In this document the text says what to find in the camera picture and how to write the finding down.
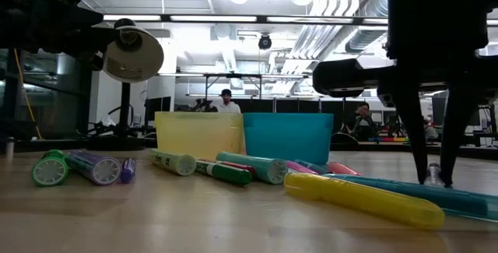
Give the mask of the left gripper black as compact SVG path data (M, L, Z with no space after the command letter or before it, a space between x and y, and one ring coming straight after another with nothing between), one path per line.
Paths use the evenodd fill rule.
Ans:
M103 14L78 7L80 1L0 0L0 49L66 53L102 70L107 46L120 31L91 27L103 22Z

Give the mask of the black Expo marker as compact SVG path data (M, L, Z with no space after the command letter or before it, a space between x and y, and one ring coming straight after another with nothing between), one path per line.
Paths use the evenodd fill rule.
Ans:
M444 182L440 179L440 165L438 163L430 163L427 167L424 185L438 188L444 187Z

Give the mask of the teal highlighter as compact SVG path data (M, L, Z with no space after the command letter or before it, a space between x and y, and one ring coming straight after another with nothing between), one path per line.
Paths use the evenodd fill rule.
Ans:
M447 214L498 222L498 196L349 174L323 174L323 177L342 179L425 199L438 205Z

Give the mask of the yellow highlighter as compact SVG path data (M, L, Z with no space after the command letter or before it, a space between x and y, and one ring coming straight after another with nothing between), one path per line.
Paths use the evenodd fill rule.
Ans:
M286 192L301 199L329 202L387 220L436 230L444 225L445 213L426 199L315 174L289 173Z

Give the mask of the light purple fat marker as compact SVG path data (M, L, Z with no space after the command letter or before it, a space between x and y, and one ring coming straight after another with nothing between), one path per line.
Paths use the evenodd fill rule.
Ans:
M120 162L110 156L73 150L67 152L65 161L72 169L97 185L113 184L121 175Z

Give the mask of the dark purple pen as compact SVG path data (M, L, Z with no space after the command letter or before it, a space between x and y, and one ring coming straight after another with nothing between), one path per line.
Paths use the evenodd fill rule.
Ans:
M120 181L123 184L129 184L135 177L136 160L127 158L121 163Z

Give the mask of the green fat marker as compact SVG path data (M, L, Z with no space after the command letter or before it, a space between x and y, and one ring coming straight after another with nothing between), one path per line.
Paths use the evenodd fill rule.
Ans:
M36 185L51 187L62 183L68 170L65 154L61 150L51 149L34 164L31 177Z

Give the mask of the yellow-green fat marker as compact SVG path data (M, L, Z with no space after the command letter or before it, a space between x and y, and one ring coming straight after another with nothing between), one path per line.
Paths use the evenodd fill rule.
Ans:
M192 175L197 166L196 159L191 155L166 153L158 149L149 151L149 159L155 166L184 177Z

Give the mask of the teal fat marker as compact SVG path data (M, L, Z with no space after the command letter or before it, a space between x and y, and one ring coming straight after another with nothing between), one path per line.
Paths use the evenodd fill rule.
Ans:
M250 166L255 170L258 179L269 184L282 184L288 173L286 162L279 159L220 152L216 160Z

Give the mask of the red Expo marker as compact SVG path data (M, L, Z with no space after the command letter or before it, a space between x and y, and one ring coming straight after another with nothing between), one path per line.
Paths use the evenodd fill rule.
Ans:
M253 177L256 176L255 169L252 166L249 166L249 165L244 165L244 164L240 164L240 163L234 163L234 162L230 162L230 161L215 161L215 163L222 164L222 165L229 166L229 167L239 168L239 169L242 169L242 170L247 170L247 171L249 171L251 173L251 175Z

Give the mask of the green Expo marker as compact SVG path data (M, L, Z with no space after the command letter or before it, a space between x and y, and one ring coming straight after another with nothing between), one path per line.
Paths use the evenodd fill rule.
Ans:
M244 186L252 182L252 174L249 170L231 167L221 163L197 160L195 170L201 174L214 177L217 180L239 186Z

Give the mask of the large black computer monitor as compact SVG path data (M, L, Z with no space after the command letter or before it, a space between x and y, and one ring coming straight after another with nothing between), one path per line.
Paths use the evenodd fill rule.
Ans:
M446 110L447 98L446 97L433 97L433 124L442 126L444 124L444 115Z

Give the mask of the black desk lamp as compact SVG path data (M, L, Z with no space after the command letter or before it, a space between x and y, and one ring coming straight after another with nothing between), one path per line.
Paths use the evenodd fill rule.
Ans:
M151 33L137 27L133 19L118 19L113 34L114 39L103 53L102 70L121 82L119 119L116 125L95 124L86 148L92 151L144 150L145 141L130 125L133 121L131 84L144 82L159 72L164 62L163 48Z

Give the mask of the small black computer monitor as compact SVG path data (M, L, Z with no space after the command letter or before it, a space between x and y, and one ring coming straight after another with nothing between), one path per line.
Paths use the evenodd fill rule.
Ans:
M145 123L155 120L157 111L169 111L171 97L157 97L145 101Z

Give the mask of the yellow plastic bin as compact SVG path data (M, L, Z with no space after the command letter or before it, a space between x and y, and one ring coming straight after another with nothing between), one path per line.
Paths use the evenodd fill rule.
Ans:
M244 147L243 115L213 112L155 113L157 148L214 160L218 153L239 153Z

